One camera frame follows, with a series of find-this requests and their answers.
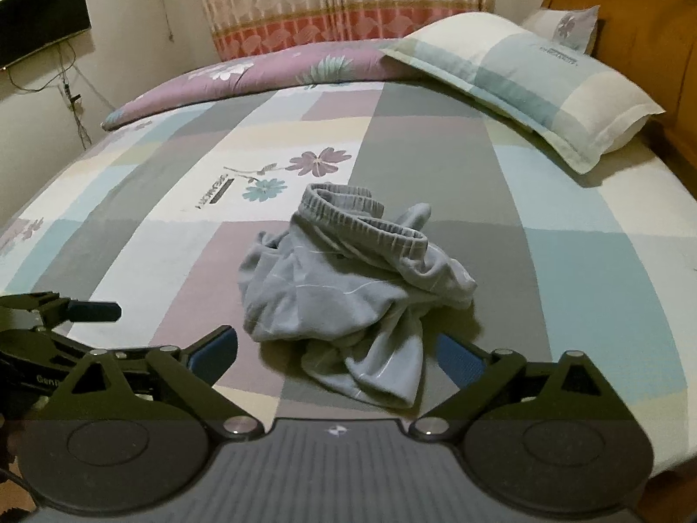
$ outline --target wooden floor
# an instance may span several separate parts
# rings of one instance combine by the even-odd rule
[[[7,482],[0,486],[0,513],[12,506],[33,508],[24,491]],[[687,523],[690,515],[697,514],[697,476],[685,479],[672,472],[658,475],[646,488],[639,514],[646,523]]]

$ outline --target bed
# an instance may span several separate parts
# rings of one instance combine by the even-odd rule
[[[622,63],[612,54],[621,8],[607,1],[546,4],[601,4],[597,57],[646,84],[668,110],[668,145],[689,164],[696,60],[681,55],[681,83],[654,87],[668,75],[647,75],[647,65],[668,68],[658,57],[677,55],[656,44],[653,62]],[[675,24],[680,41],[689,29],[694,40],[687,22]],[[642,25],[637,45],[651,35]],[[234,326],[238,358],[216,387],[267,428],[276,417],[417,417],[457,391],[438,366],[437,333],[532,361],[581,349],[649,435],[654,473],[694,457],[697,201],[647,133],[580,176],[513,121],[385,61],[384,44],[222,63],[124,106],[109,135],[3,231],[0,291],[118,301],[118,323],[65,327],[95,347],[187,346]],[[371,190],[388,217],[431,204],[424,233],[477,281],[472,308],[424,319],[424,375],[409,410],[331,393],[302,373],[297,344],[259,345],[241,328],[247,247],[260,231],[283,230],[306,186],[327,180]]]

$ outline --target wooden bed frame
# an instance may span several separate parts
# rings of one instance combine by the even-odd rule
[[[544,0],[552,10],[600,5],[593,56],[667,111],[645,133],[697,197],[697,0]]]

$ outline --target ribbed gray panel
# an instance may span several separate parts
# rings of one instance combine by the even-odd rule
[[[341,426],[346,431],[331,430]],[[97,522],[50,509],[30,523]],[[483,494],[451,450],[395,421],[281,419],[264,438],[223,446],[163,506],[110,523],[550,523]],[[640,523],[629,511],[592,523]]]

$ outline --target teal flower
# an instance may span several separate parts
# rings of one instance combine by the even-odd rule
[[[258,180],[253,187],[247,187],[247,192],[242,197],[249,200],[249,202],[254,202],[255,200],[264,202],[264,200],[274,199],[284,189],[288,188],[285,183],[284,180],[278,179]]]
[[[327,55],[316,65],[311,66],[310,70],[297,77],[300,84],[317,85],[327,83],[345,82],[351,74],[351,59],[346,55],[341,57],[330,57]]]

